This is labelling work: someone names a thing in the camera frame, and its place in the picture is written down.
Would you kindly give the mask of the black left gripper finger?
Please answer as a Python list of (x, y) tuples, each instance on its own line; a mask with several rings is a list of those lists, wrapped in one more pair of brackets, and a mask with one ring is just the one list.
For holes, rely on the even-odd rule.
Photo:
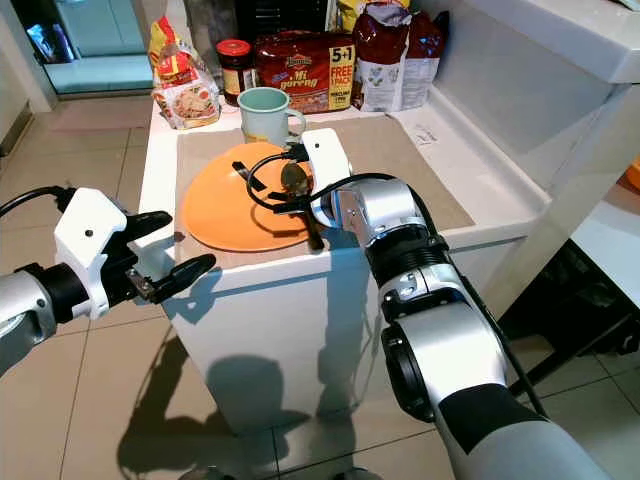
[(172, 224), (172, 215), (165, 211), (137, 212), (125, 216), (125, 243), (136, 242)]
[(186, 291), (202, 275), (214, 269), (215, 265), (216, 256), (214, 253), (204, 253), (204, 255), (180, 262), (168, 274), (161, 276), (159, 280), (148, 280), (150, 291), (145, 294), (145, 298), (154, 305), (160, 305), (161, 302), (172, 298), (174, 294)]

